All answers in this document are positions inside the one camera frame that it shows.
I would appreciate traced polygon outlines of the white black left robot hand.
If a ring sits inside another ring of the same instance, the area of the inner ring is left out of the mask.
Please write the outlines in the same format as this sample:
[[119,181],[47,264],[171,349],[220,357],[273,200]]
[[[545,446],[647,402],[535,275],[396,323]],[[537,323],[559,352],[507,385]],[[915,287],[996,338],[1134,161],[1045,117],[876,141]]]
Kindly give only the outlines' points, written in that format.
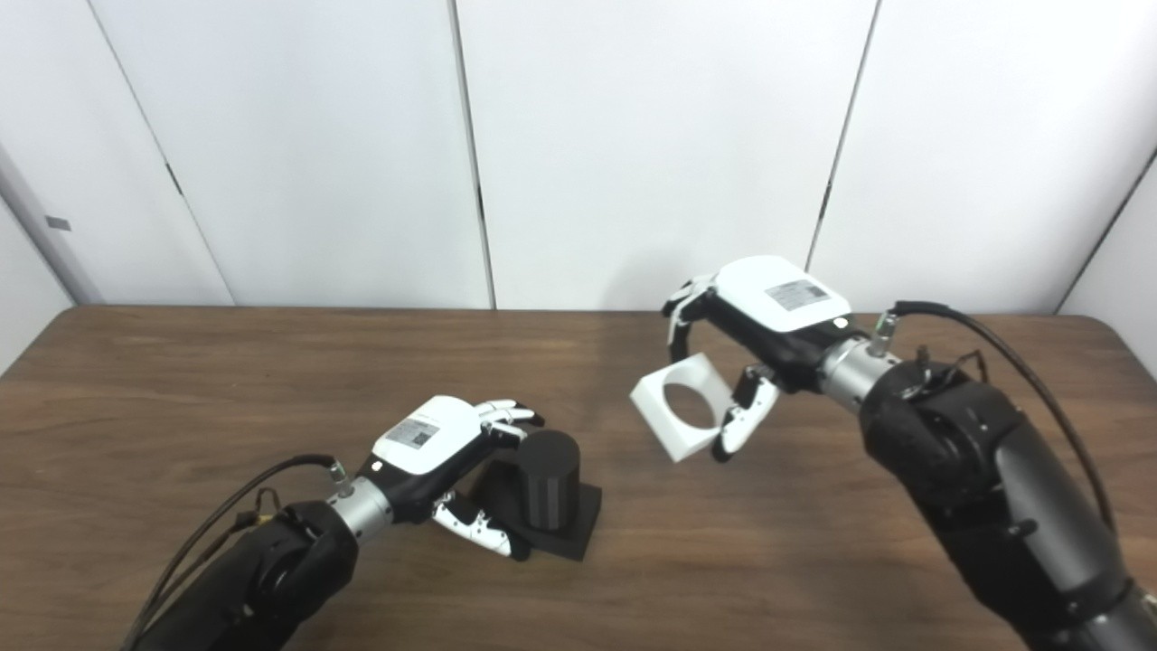
[[467,500],[457,483],[499,450],[519,447],[540,413],[516,400],[467,404],[434,395],[373,442],[356,471],[351,500],[362,500],[362,518],[342,508],[351,532],[373,537],[386,526],[437,523],[498,555],[526,561],[531,543]]

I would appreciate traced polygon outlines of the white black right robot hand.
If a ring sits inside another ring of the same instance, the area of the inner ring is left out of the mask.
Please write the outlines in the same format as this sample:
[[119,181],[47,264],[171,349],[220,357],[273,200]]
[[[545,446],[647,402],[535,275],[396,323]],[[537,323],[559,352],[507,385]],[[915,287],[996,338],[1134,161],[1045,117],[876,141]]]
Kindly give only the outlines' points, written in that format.
[[858,335],[850,302],[784,257],[753,256],[691,278],[661,310],[671,362],[690,357],[690,332],[710,321],[756,357],[740,371],[712,457],[730,461],[769,415],[778,395],[821,394],[823,358]]

